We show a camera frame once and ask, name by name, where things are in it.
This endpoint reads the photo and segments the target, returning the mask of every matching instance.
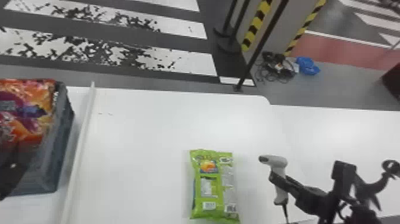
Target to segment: white floor stripe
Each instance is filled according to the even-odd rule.
[[[0,55],[217,76],[211,54],[3,27]]]
[[[373,2],[373,3],[378,3],[378,4],[381,4],[381,2],[380,2],[380,1],[378,1],[378,0],[363,0],[363,1],[367,1],[367,2]]]
[[[392,46],[395,45],[400,41],[400,38],[397,36],[392,36],[384,33],[379,33],[380,36],[382,36],[385,40],[387,40]]]
[[[378,46],[380,48],[390,48],[390,45],[384,45],[381,43],[374,43],[374,42],[369,42],[369,41],[361,41],[361,40],[352,39],[352,38],[344,38],[343,36],[336,36],[336,35],[331,35],[331,34],[327,34],[327,33],[315,32],[315,31],[311,31],[311,30],[306,30],[305,33],[308,33],[311,35],[316,35],[316,36],[323,36],[325,38],[332,38],[332,39],[337,39],[337,40],[342,40],[342,41],[353,42],[353,43],[361,43],[361,44],[365,44],[365,45]]]
[[[382,14],[382,15],[388,15],[391,17],[400,18],[399,14],[397,14],[393,10],[390,10],[387,8],[382,8],[382,7],[378,7],[375,5],[365,4],[365,3],[357,2],[357,1],[353,1],[353,0],[339,0],[339,1],[342,4],[346,5],[347,7],[358,8],[358,9],[373,12],[373,13],[378,13],[378,14]]]
[[[202,23],[73,1],[11,0],[4,8],[29,14],[207,39]]]
[[[389,30],[396,30],[400,32],[400,23],[398,22],[384,20],[382,18],[377,18],[370,15],[364,15],[361,13],[355,13],[355,14],[368,25],[382,27]]]
[[[222,77],[220,76],[220,82],[223,84],[238,84],[238,81],[240,80],[240,78],[232,78],[232,77]],[[255,86],[254,82],[252,79],[245,79],[245,82],[243,82],[243,85],[245,86]]]
[[[156,5],[163,5],[173,8],[180,8],[181,10],[199,11],[199,6],[196,0],[131,0],[139,2],[147,2]]]

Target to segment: stanchion base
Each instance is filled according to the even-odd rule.
[[[241,52],[240,45],[233,41],[233,43],[229,44],[229,39],[221,38],[217,41],[218,47],[226,54],[239,54]]]
[[[223,29],[224,23],[219,23],[214,26],[214,33],[222,38],[228,38],[232,35],[233,29],[228,26],[226,30]]]
[[[242,87],[238,87],[238,84],[234,84],[233,85],[233,91],[234,92],[243,92],[243,89],[242,89]]]

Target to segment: white table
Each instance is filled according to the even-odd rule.
[[[367,182],[381,177],[381,163],[400,161],[400,112],[338,108],[272,106],[285,131],[287,142],[307,173],[305,184],[332,189],[334,160],[357,166]],[[377,195],[380,217],[400,215],[400,180],[389,180]]]
[[[295,156],[264,97],[97,89],[65,223],[204,222],[189,221],[196,148],[234,153],[242,223],[284,222],[258,156]],[[295,162],[287,171],[304,180]]]
[[[188,219],[193,184],[188,151],[206,148],[234,153],[241,223],[283,223],[281,208],[272,203],[270,168],[258,162],[260,154],[287,157],[288,175],[325,191],[332,188],[334,160],[356,164],[372,182],[384,159],[400,159],[398,112],[271,106],[263,97],[244,95],[68,90],[77,114],[70,142],[80,134],[71,181],[73,153],[64,164],[65,184],[54,194],[2,201],[4,222],[201,223]],[[399,184],[390,181],[378,195],[380,216],[399,214]],[[293,198],[289,216],[313,218]]]

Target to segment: bag of chips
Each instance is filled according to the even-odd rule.
[[[195,169],[191,219],[239,223],[232,153],[191,150]]]
[[[40,144],[52,123],[54,89],[52,79],[0,79],[1,149]]]

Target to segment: red floor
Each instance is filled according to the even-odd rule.
[[[306,56],[314,61],[389,70],[400,62],[400,49],[390,50],[305,33],[290,56]]]

